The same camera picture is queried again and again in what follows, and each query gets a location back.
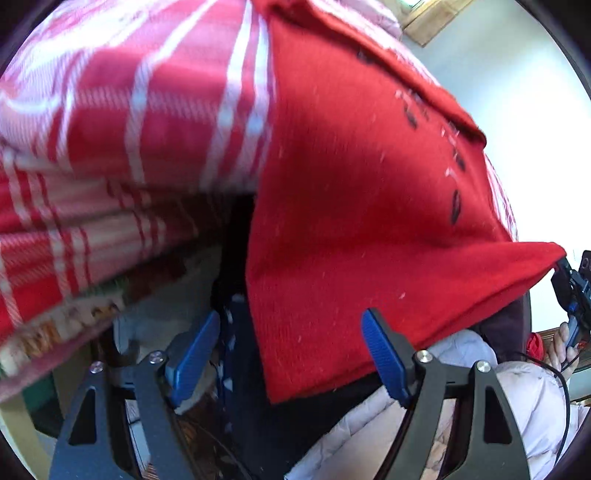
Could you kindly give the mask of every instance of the silver bolt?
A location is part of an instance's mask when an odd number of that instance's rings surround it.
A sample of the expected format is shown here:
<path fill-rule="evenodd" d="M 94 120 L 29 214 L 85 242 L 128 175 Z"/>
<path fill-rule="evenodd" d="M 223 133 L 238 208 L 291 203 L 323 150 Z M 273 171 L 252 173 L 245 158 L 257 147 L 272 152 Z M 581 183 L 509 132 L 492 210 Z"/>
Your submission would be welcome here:
<path fill-rule="evenodd" d="M 90 366 L 90 373 L 91 374 L 99 374 L 105 368 L 105 364 L 103 362 L 92 362 Z"/>
<path fill-rule="evenodd" d="M 487 374 L 491 371 L 491 365 L 486 360 L 478 360 L 476 362 L 476 369 L 478 369 L 479 372 Z"/>
<path fill-rule="evenodd" d="M 429 350 L 419 350 L 417 352 L 417 360 L 422 364 L 427 364 L 433 360 L 433 355 Z"/>
<path fill-rule="evenodd" d="M 152 365 L 158 365 L 164 362 L 166 354 L 162 350 L 156 350 L 148 355 L 148 359 Z"/>

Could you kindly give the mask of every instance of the red fabric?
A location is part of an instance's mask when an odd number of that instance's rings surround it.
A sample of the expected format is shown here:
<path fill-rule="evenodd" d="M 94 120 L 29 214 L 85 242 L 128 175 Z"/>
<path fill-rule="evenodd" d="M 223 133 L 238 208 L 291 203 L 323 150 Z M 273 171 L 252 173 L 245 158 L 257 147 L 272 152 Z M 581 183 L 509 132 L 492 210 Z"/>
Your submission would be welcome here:
<path fill-rule="evenodd" d="M 70 0 L 0 78 L 0 342 L 254 191 L 272 68 L 245 0 Z"/>
<path fill-rule="evenodd" d="M 525 353 L 537 360 L 544 359 L 546 352 L 544 350 L 544 342 L 539 333 L 530 333 L 530 337 L 527 339 Z"/>
<path fill-rule="evenodd" d="M 565 255 L 511 241 L 484 135 L 404 56 L 306 0 L 255 5 L 277 105 L 247 280 L 271 401 L 371 372 L 368 307 L 427 346 L 523 295 Z"/>

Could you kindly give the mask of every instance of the white puffer jacket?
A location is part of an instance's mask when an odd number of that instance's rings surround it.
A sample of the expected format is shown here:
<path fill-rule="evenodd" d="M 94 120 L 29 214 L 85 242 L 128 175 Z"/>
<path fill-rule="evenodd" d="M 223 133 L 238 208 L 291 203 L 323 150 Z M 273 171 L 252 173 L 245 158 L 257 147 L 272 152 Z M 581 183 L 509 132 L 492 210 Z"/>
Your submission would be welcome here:
<path fill-rule="evenodd" d="M 487 360 L 495 371 L 524 441 L 532 480 L 552 467 L 564 435 L 564 395 L 546 370 L 525 362 L 497 365 L 494 351 L 474 332 L 463 330 L 433 345 L 431 351 L 450 365 L 471 367 Z M 454 400 L 445 400 L 436 439 L 422 480 L 436 479 L 452 425 Z M 565 451 L 583 423 L 588 407 L 570 407 Z M 372 480 L 384 461 L 405 410 L 381 387 L 351 410 L 286 474 L 285 480 Z"/>

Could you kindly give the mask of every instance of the red sweater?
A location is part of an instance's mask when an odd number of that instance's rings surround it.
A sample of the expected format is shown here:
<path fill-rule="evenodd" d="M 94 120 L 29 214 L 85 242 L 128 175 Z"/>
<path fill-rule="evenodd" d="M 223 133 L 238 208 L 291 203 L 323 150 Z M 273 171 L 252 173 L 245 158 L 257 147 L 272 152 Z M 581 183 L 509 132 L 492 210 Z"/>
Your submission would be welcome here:
<path fill-rule="evenodd" d="M 427 346 L 523 295 L 565 255 L 511 241 L 486 139 L 448 92 L 307 0 L 254 3 L 278 95 L 247 271 L 271 401 L 370 373 L 368 307 Z"/>

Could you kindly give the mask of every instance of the human hand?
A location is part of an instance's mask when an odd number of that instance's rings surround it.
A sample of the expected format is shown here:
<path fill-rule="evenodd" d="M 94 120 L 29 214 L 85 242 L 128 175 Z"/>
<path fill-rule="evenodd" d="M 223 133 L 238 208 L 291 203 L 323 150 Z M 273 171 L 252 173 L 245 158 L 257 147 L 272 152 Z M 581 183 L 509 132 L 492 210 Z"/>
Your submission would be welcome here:
<path fill-rule="evenodd" d="M 562 370 L 562 363 L 566 360 L 571 362 L 574 358 L 577 357 L 579 351 L 576 348 L 568 347 L 566 348 L 566 342 L 569 341 L 569 324 L 564 322 L 560 325 L 560 328 L 554 332 L 554 336 L 552 337 L 552 343 L 548 347 L 548 351 L 546 352 L 546 356 L 544 357 L 544 362 L 548 365 L 551 365 L 559 372 Z M 565 380 L 568 380 L 570 376 L 574 373 L 577 366 L 579 364 L 579 359 L 577 358 L 574 360 L 573 364 L 568 367 L 562 375 Z"/>

